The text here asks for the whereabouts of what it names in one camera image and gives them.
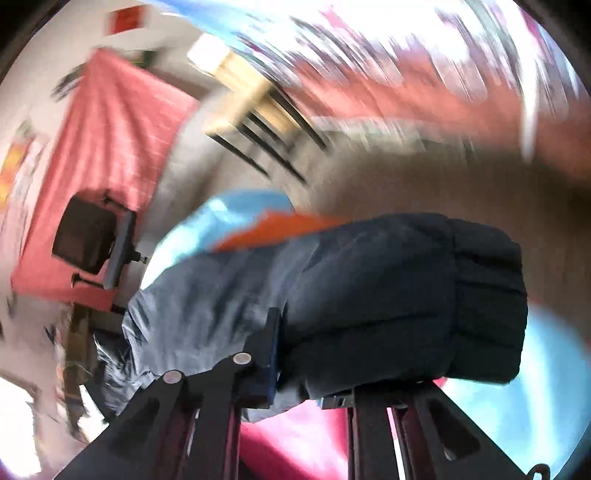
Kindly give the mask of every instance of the pink surface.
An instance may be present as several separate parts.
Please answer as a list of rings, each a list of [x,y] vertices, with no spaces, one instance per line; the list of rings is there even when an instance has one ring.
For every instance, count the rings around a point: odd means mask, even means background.
[[[435,383],[441,387],[445,380]],[[346,480],[346,410],[321,410],[308,400],[270,419],[242,423],[240,457],[262,480]]]
[[[47,169],[12,289],[50,300],[109,310],[114,291],[78,285],[77,271],[51,256],[61,216],[77,192],[111,196],[139,218],[146,211],[195,99],[110,50],[88,61]],[[85,275],[86,278],[99,280]]]

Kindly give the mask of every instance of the white wall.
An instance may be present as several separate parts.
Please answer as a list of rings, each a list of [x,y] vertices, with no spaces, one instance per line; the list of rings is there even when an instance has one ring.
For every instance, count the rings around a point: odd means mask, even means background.
[[[71,69],[86,61],[96,46],[125,50],[167,46],[159,70],[198,85],[208,80],[187,64],[186,52],[199,31],[179,17],[164,16],[151,9],[147,28],[105,37],[109,12],[135,5],[134,0],[72,0],[27,44],[0,85],[0,162],[18,125],[29,116],[37,131],[51,138],[30,191],[33,206],[48,159],[71,95],[59,103],[50,93]],[[47,457],[47,473],[65,465],[80,445],[57,418],[56,364],[53,346],[43,326],[52,324],[63,307],[36,299],[20,299],[15,317],[8,319],[5,296],[15,258],[0,252],[0,320],[6,341],[0,343],[0,371],[35,384],[41,391],[41,448]]]

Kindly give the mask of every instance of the light blue fabric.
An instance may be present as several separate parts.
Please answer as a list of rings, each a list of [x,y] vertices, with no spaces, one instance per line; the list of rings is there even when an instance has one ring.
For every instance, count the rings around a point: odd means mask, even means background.
[[[149,287],[167,268],[248,228],[271,210],[293,212],[294,208],[285,193],[272,190],[240,190],[211,197],[156,246],[140,289]]]
[[[552,478],[591,421],[591,359],[577,332],[530,305],[519,375],[508,385],[448,380],[444,392],[528,472],[547,463]]]

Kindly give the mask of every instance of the orange fabric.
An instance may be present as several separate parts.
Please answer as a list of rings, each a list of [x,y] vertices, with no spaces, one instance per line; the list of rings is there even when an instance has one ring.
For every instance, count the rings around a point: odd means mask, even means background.
[[[293,236],[328,230],[344,223],[346,221],[343,219],[324,218],[305,213],[268,212],[248,230],[224,239],[215,250],[227,251],[274,245]]]

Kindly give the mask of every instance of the floor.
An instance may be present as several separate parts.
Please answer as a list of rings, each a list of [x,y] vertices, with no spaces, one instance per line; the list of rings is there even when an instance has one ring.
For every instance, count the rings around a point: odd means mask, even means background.
[[[588,192],[505,151],[417,140],[369,146],[342,134],[331,136],[328,155],[307,137],[300,138],[292,161],[308,186],[255,148],[252,155],[271,173],[267,180],[200,133],[201,122],[222,94],[220,89],[203,100],[174,147],[143,227],[138,245],[143,254],[149,256],[204,200],[229,189],[279,189],[297,209],[353,220],[440,212],[497,226],[519,242],[530,299],[572,322],[591,343]],[[248,142],[242,146],[248,149]],[[142,272],[139,264],[129,269],[120,303],[137,290]],[[97,319],[110,329],[120,321],[116,316]]]

